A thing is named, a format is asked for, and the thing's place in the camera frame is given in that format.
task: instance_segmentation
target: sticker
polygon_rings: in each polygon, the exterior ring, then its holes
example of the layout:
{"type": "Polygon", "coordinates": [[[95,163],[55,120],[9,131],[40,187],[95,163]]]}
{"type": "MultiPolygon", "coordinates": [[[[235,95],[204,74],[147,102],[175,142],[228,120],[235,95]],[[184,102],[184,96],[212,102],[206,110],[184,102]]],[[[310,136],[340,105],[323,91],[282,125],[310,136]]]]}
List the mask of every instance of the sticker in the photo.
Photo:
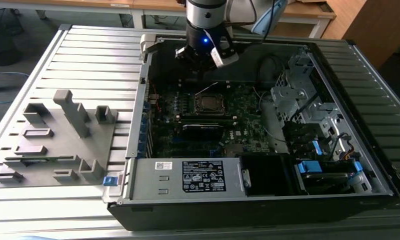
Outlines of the sticker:
{"type": "Polygon", "coordinates": [[[183,161],[182,189],[186,193],[226,192],[223,161],[183,161]]]}
{"type": "Polygon", "coordinates": [[[130,5],[127,4],[110,4],[112,7],[128,8],[130,5]]]}
{"type": "Polygon", "coordinates": [[[155,169],[156,170],[172,170],[172,162],[171,161],[156,161],[155,169]]]}

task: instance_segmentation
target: motherboard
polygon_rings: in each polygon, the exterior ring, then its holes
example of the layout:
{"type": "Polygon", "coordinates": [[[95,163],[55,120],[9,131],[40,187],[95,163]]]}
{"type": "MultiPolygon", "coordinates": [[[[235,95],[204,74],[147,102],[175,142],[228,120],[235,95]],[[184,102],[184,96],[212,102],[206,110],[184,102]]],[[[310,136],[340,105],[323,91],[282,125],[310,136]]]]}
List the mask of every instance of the motherboard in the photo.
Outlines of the motherboard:
{"type": "Polygon", "coordinates": [[[252,84],[180,80],[150,89],[155,158],[232,158],[271,151],[252,84]]]}

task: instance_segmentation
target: metal slotted table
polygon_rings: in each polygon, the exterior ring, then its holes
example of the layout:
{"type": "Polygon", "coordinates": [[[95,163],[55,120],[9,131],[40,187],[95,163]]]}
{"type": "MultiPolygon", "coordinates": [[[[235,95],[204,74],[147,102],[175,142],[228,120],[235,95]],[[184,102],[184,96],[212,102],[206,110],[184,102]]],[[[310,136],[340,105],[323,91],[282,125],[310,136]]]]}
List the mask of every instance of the metal slotted table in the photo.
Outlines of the metal slotted table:
{"type": "MultiPolygon", "coordinates": [[[[140,39],[146,33],[183,36],[183,31],[160,31],[92,26],[60,28],[31,77],[0,123],[0,150],[18,141],[28,103],[54,103],[56,89],[70,89],[87,109],[107,105],[119,111],[108,172],[124,169],[126,150],[140,80],[140,39]]],[[[274,38],[295,41],[296,38],[274,38]]],[[[355,45],[340,40],[315,42],[356,104],[370,129],[400,172],[400,100],[388,88],[355,45]]],[[[55,239],[214,238],[303,234],[324,239],[328,232],[354,231],[392,234],[400,228],[400,205],[362,213],[340,222],[280,225],[270,228],[218,228],[196,231],[127,231],[102,200],[103,186],[54,186],[0,189],[0,238],[42,236],[55,239]]]]}

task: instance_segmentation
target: power supply label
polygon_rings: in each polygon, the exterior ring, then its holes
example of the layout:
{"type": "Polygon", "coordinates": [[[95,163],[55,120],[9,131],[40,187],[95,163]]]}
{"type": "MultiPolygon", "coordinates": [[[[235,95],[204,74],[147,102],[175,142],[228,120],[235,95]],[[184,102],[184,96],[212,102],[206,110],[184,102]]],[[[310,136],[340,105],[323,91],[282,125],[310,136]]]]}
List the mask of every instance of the power supply label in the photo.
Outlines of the power supply label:
{"type": "Polygon", "coordinates": [[[226,192],[223,161],[183,161],[182,181],[186,193],[226,192]]]}

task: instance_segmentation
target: black cable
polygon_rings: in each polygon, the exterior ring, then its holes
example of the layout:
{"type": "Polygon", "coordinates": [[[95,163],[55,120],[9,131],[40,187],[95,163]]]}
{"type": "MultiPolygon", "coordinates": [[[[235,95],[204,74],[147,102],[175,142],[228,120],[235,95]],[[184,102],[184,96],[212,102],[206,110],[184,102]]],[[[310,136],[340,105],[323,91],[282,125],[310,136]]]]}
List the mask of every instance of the black cable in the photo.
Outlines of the black cable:
{"type": "Polygon", "coordinates": [[[267,36],[268,36],[270,31],[271,31],[271,28],[272,28],[272,22],[274,22],[274,17],[275,17],[275,3],[276,3],[276,0],[272,0],[271,18],[270,18],[270,23],[268,23],[267,32],[266,32],[264,38],[262,39],[262,42],[263,42],[263,43],[266,42],[267,36]]]}
{"type": "Polygon", "coordinates": [[[254,15],[255,15],[255,20],[254,20],[254,23],[256,23],[256,20],[258,20],[258,13],[256,13],[256,8],[255,8],[255,5],[254,5],[254,2],[252,2],[252,0],[248,0],[250,1],[250,3],[251,3],[251,7],[252,7],[252,10],[254,10],[254,15]]]}
{"type": "Polygon", "coordinates": [[[286,70],[286,63],[283,61],[283,59],[275,55],[274,53],[268,53],[266,55],[263,55],[258,61],[256,61],[256,65],[255,65],[255,83],[260,83],[262,80],[260,80],[260,76],[262,76],[262,68],[263,68],[263,64],[264,64],[264,61],[267,59],[271,59],[272,62],[274,62],[274,78],[278,76],[276,73],[280,73],[282,71],[286,70]]]}
{"type": "Polygon", "coordinates": [[[292,122],[292,120],[296,117],[296,115],[300,114],[304,111],[304,109],[310,106],[310,104],[314,103],[314,101],[315,101],[315,99],[318,97],[319,97],[319,92],[315,93],[315,95],[308,99],[308,101],[306,102],[306,104],[296,110],[296,112],[294,113],[294,115],[288,119],[290,122],[292,122]]]}
{"type": "Polygon", "coordinates": [[[332,157],[334,157],[334,152],[335,152],[335,149],[336,149],[336,146],[339,144],[339,140],[342,137],[344,137],[344,135],[348,135],[347,132],[342,132],[338,136],[336,136],[336,139],[335,139],[335,142],[334,142],[334,145],[332,145],[332,149],[331,149],[331,152],[328,153],[328,160],[331,161],[332,160],[332,157]]]}

